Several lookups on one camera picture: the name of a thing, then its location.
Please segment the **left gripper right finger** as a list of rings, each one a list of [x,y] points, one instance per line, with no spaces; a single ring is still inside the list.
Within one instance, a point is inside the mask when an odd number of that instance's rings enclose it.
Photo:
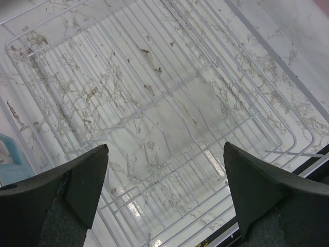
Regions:
[[[328,185],[224,145],[243,246],[328,246]]]

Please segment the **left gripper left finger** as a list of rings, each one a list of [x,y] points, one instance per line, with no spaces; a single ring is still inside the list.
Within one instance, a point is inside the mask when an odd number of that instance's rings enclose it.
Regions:
[[[1,188],[1,246],[83,246],[108,165],[108,146]]]

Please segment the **blue mug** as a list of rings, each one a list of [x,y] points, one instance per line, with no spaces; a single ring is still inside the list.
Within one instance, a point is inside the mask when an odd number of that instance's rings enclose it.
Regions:
[[[1,142],[4,143],[12,159],[12,163],[1,164],[1,185],[6,186],[35,176],[35,171],[26,162],[15,140],[1,134]]]

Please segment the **white wire dish rack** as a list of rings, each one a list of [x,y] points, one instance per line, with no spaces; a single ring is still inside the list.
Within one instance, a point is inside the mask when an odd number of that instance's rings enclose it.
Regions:
[[[85,246],[234,243],[226,142],[328,163],[328,1],[1,1],[1,132],[34,173],[108,146]]]

